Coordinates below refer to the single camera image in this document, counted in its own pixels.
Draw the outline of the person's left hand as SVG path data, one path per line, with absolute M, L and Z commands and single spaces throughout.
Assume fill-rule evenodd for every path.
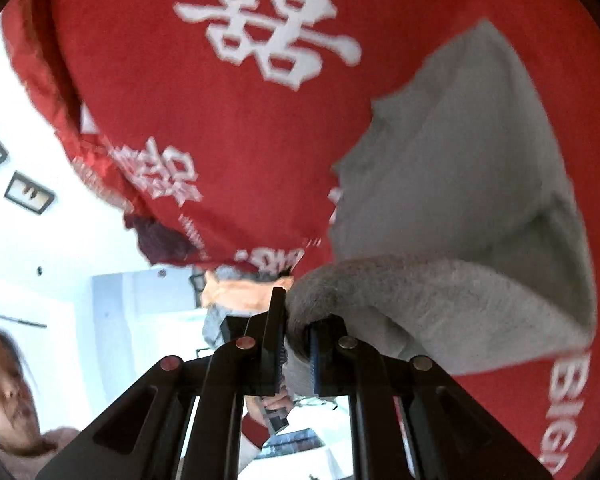
M 249 415 L 262 427 L 268 426 L 268 416 L 286 418 L 294 408 L 294 401 L 286 389 L 276 396 L 266 396 L 265 398 L 246 396 L 245 401 Z

